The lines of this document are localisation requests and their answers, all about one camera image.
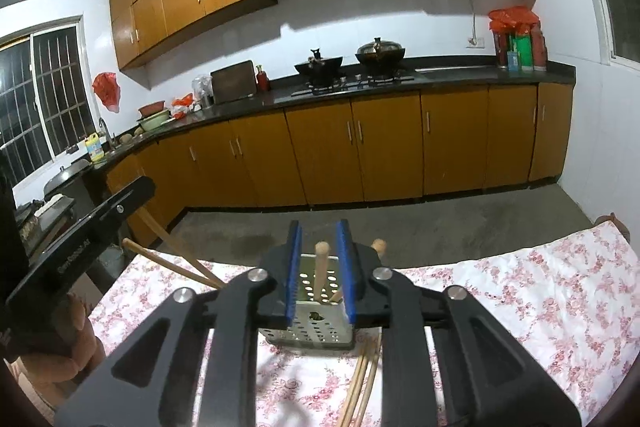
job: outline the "black countertop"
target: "black countertop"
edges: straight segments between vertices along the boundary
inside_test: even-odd
[[[251,98],[223,103],[188,114],[180,120],[171,121],[156,130],[135,137],[127,145],[107,153],[103,160],[93,165],[95,171],[102,171],[116,164],[124,156],[139,150],[147,143],[160,138],[191,130],[217,121],[232,120],[275,109],[293,107],[318,102],[329,102],[364,95],[390,94],[411,90],[428,90],[442,87],[461,86],[516,86],[527,84],[553,83],[575,85],[575,69],[564,64],[549,64],[548,71],[509,71],[496,66],[450,66],[425,68],[412,71],[413,80],[394,82],[381,86],[369,86],[364,82],[358,86],[349,86],[325,94],[303,94],[292,96],[303,90],[306,85],[300,79],[287,82],[275,80],[269,92],[259,92]]]

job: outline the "bowl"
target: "bowl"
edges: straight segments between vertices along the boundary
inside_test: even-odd
[[[142,127],[144,132],[153,131],[160,127],[164,122],[171,118],[171,111],[169,109],[165,109],[164,111],[157,112],[147,118],[143,118],[142,120],[138,120],[140,127]]]
[[[150,103],[148,105],[143,105],[138,111],[140,111],[140,116],[142,118],[147,118],[153,114],[156,114],[164,109],[164,100],[160,100],[160,102]]]

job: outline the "gas stove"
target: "gas stove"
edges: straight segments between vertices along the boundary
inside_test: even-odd
[[[334,83],[328,87],[313,87],[307,84],[306,89],[301,89],[291,93],[291,96],[321,96],[328,94],[339,94],[352,90],[364,89],[365,87],[388,86],[401,84],[414,79],[413,71],[398,71],[395,76],[371,76],[368,74],[354,74],[336,78]]]

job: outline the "pot lid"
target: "pot lid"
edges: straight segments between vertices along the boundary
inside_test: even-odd
[[[368,42],[358,48],[358,54],[378,53],[402,50],[403,47],[397,42],[383,41],[380,37],[376,37],[373,42]]]

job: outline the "floral tablecloth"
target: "floral tablecloth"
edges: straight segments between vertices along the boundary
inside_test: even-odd
[[[162,254],[189,268],[182,259]],[[206,263],[223,280],[244,266]],[[441,291],[466,287],[516,337],[567,393],[583,425],[622,382],[640,351],[640,264],[616,227],[606,222],[535,248],[461,263],[398,270],[414,283]],[[208,291],[143,257],[136,257],[90,318],[108,353],[175,289]],[[359,331],[358,343],[364,335]],[[434,365],[440,417],[442,387]],[[277,348],[258,341],[258,427],[334,427],[346,396],[356,350],[327,354]],[[204,373],[200,385],[204,383]],[[363,425],[380,424],[382,361]]]

